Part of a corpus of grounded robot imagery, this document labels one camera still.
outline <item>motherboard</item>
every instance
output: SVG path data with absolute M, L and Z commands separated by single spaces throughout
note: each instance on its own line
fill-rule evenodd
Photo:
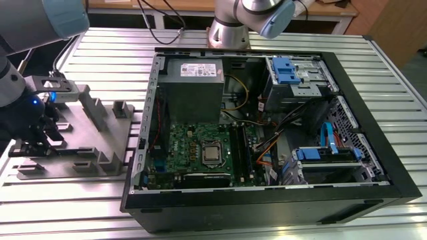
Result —
M 154 160 L 148 186 L 174 189 L 184 177 L 200 179 L 191 181 L 200 184 L 207 184 L 207 178 L 216 178 L 216 185 L 226 178 L 227 187 L 256 186 L 264 182 L 252 166 L 251 149 L 258 141 L 254 125 L 172 124 L 168 156 Z

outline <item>ram slot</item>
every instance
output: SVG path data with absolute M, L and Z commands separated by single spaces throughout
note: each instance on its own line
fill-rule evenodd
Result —
M 230 127 L 230 144 L 234 177 L 242 182 L 250 177 L 248 163 L 247 163 L 247 145 L 246 145 L 246 129 L 244 127 Z

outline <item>power supply label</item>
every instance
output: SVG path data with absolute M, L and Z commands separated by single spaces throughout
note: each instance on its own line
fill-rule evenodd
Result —
M 186 63 L 180 65 L 182 77 L 216 77 L 215 64 Z

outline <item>aluminum table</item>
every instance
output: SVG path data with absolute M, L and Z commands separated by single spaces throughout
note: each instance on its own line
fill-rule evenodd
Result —
M 167 41 L 174 30 L 156 30 Z M 427 103 L 375 42 L 362 36 L 250 35 L 252 49 L 335 52 L 394 150 L 427 195 Z M 127 100 L 136 107 L 128 148 L 136 146 L 154 50 L 145 29 L 91 28 L 61 58 L 69 80 L 88 84 L 104 105 Z M 188 30 L 171 47 L 207 47 L 204 31 Z M 427 197 L 383 208 L 339 225 L 250 228 L 151 235 L 119 211 L 125 170 L 113 177 L 19 180 L 20 159 L 0 159 L 0 236 L 5 239 L 411 239 L 427 236 Z

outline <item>screw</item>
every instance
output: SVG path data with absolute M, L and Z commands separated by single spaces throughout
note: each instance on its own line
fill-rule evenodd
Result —
M 19 80 L 19 76 L 16 76 L 15 74 L 12 74 L 12 75 L 11 75 L 11 80 L 12 80 L 13 82 L 16 82 L 16 81 Z

